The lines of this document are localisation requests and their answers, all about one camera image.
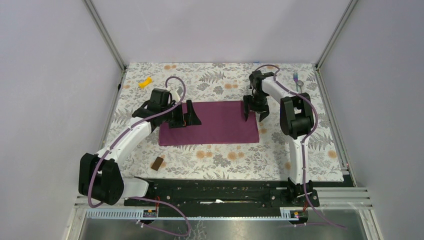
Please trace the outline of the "purple cloth napkin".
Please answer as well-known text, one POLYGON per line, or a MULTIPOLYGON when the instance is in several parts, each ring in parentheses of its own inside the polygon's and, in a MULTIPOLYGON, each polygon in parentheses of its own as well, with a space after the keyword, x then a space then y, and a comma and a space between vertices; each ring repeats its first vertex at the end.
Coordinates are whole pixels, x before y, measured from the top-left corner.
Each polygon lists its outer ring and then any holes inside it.
POLYGON ((159 127, 160 146, 202 144, 250 144, 260 141, 254 112, 244 117, 242 101, 193 102, 201 125, 170 128, 168 123, 159 127))

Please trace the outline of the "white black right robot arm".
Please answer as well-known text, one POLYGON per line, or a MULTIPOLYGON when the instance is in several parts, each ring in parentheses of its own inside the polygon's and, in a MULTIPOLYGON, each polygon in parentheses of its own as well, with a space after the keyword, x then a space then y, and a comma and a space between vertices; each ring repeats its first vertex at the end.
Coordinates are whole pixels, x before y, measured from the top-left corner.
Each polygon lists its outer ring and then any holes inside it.
POLYGON ((307 189, 311 185, 307 146, 316 125, 310 96, 285 87, 273 72, 255 70, 248 79, 251 94, 243 96, 245 120, 249 119, 250 112, 258 113, 259 120, 264 120, 270 114, 268 97, 279 103, 279 125, 288 137, 291 163, 288 179, 292 189, 287 191, 286 198, 291 205, 299 206, 307 199, 305 190, 299 186, 307 189))

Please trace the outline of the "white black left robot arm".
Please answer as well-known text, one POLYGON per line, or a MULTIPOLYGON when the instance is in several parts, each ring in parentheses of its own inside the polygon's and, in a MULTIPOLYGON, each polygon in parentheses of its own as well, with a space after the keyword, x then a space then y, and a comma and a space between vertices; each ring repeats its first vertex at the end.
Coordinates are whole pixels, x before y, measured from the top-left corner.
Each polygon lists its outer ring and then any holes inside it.
POLYGON ((183 102, 185 93, 155 88, 149 100, 135 110, 121 133, 95 154, 85 153, 80 159, 78 192, 89 197, 89 205, 114 205, 121 198, 136 199, 144 206, 152 204, 155 192, 147 180, 123 177, 120 168, 136 146, 162 124, 170 128, 199 126, 193 102, 183 102))

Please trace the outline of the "silver spoon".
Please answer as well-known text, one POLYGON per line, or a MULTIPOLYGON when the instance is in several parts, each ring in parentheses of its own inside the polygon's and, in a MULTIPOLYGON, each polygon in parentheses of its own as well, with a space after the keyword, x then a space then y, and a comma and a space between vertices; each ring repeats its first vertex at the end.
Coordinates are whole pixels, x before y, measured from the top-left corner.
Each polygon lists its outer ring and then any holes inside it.
POLYGON ((299 93, 302 93, 302 92, 303 92, 303 86, 304 86, 303 81, 298 80, 298 81, 296 82, 296 89, 297 89, 297 91, 298 91, 299 93))

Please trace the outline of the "iridescent fork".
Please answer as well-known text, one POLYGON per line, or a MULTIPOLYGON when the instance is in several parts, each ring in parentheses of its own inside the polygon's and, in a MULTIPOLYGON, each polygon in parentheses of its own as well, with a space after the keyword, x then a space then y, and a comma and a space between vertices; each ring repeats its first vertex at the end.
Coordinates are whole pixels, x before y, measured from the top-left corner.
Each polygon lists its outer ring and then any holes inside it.
POLYGON ((293 81, 295 82, 296 91, 298 93, 300 93, 301 92, 301 87, 299 85, 299 77, 298 77, 298 72, 297 71, 294 71, 293 72, 293 81))

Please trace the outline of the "brown rectangular block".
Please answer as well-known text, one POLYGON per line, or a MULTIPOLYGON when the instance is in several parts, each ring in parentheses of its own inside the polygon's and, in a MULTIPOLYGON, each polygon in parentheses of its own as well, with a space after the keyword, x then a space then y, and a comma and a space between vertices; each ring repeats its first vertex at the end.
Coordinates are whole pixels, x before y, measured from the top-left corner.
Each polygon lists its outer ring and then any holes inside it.
POLYGON ((162 157, 157 157, 154 162, 151 164, 150 168, 154 171, 158 171, 161 168, 161 165, 163 164, 164 159, 162 157))

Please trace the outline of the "floral patterned table mat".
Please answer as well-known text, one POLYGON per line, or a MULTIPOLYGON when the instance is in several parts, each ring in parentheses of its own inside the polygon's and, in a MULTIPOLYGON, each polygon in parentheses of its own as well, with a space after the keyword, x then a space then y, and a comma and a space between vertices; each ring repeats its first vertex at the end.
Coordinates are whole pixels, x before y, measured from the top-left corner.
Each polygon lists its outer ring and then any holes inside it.
POLYGON ((98 152, 118 157, 125 178, 341 182, 342 168, 329 118, 310 63, 131 63, 106 143, 98 152), (167 123, 134 140, 115 139, 154 89, 180 91, 193 102, 201 125, 167 123), (285 135, 289 108, 281 98, 303 93, 314 106, 313 132, 285 135))

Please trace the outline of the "yellow plastic block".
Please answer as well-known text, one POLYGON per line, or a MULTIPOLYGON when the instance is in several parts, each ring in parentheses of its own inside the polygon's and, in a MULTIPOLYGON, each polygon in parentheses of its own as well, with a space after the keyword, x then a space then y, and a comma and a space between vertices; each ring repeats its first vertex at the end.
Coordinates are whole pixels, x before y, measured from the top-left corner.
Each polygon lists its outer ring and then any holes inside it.
POLYGON ((141 89, 144 89, 144 88, 146 88, 148 85, 150 85, 152 82, 153 82, 153 79, 149 76, 149 77, 147 77, 144 81, 139 82, 139 83, 138 83, 138 86, 139 86, 141 89))

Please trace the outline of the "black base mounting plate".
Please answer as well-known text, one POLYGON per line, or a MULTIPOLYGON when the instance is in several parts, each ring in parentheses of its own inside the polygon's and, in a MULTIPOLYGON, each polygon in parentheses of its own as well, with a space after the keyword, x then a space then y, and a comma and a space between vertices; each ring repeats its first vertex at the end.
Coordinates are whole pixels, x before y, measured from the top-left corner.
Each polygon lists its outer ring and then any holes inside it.
POLYGON ((128 199, 126 207, 153 207, 173 210, 169 203, 185 215, 265 213, 271 209, 309 209, 319 207, 316 190, 305 196, 302 186, 291 187, 287 180, 189 180, 149 178, 146 199, 160 203, 128 199))

